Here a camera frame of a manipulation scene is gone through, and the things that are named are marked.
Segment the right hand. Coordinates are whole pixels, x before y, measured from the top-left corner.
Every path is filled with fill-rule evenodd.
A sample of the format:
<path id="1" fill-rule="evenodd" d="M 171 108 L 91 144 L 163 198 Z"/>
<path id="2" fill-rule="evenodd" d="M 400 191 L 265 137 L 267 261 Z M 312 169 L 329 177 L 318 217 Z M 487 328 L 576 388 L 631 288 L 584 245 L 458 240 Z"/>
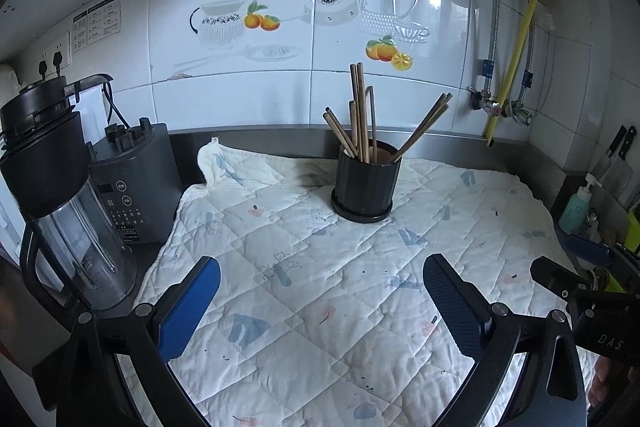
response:
<path id="1" fill-rule="evenodd" d="M 593 377 L 587 391 L 587 400 L 590 407 L 600 407 L 608 396 L 610 384 L 613 382 L 612 373 L 616 372 L 618 365 L 610 359 L 599 357 L 593 366 Z"/>

